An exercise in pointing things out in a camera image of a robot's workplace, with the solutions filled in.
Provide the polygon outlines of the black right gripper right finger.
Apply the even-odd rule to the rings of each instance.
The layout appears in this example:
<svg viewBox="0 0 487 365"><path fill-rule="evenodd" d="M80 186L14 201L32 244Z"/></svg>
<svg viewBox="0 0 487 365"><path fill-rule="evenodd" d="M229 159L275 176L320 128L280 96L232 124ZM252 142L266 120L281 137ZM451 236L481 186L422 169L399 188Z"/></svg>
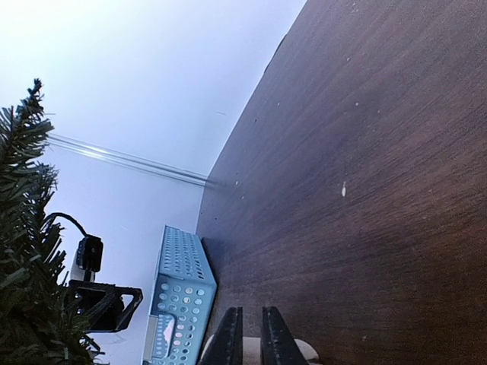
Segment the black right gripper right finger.
<svg viewBox="0 0 487 365"><path fill-rule="evenodd" d="M272 351L269 348L265 351L265 346L269 346L272 343L284 343L290 341L294 344L294 338L289 331L285 320L282 318L281 313L275 306L264 306L262 308L262 325L261 325L261 340L262 340L262 353L261 364L265 365L288 365L288 363L282 364L281 360L277 360L275 355L272 355ZM307 362L302 360L303 364L289 364L289 365L305 365Z"/></svg>

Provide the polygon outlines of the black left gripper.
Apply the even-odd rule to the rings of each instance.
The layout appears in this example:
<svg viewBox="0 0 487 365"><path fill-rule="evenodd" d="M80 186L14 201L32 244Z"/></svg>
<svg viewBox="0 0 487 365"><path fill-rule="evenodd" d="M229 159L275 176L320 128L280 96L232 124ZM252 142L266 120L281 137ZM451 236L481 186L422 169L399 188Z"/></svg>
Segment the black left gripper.
<svg viewBox="0 0 487 365"><path fill-rule="evenodd" d="M140 288L70 280L64 310L88 321L90 332L121 332L143 300Z"/></svg>

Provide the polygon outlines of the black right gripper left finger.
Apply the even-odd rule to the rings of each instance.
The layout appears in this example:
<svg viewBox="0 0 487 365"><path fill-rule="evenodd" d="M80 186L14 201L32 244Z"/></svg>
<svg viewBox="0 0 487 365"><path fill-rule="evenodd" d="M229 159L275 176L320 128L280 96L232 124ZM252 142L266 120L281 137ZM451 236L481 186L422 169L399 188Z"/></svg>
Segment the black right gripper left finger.
<svg viewBox="0 0 487 365"><path fill-rule="evenodd" d="M222 318L199 364L243 364L243 308L230 307Z"/></svg>

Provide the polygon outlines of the small green christmas tree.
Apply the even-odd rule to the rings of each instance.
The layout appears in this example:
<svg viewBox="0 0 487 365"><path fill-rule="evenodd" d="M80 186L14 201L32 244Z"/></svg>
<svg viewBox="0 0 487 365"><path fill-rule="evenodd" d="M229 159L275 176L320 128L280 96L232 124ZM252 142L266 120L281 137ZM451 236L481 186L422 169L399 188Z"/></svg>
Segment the small green christmas tree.
<svg viewBox="0 0 487 365"><path fill-rule="evenodd" d="M88 321L64 304L62 226L45 212L58 172L40 161L53 130L42 86L1 109L1 362L93 364Z"/></svg>

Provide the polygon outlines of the pink pompom ornament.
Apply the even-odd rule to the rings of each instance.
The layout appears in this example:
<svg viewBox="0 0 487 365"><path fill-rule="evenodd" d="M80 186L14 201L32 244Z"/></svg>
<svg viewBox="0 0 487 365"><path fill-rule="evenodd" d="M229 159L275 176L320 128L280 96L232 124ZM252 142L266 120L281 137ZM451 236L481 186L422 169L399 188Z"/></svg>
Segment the pink pompom ornament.
<svg viewBox="0 0 487 365"><path fill-rule="evenodd" d="M173 338L176 320L172 315L164 315L160 318L161 336L169 344Z"/></svg>

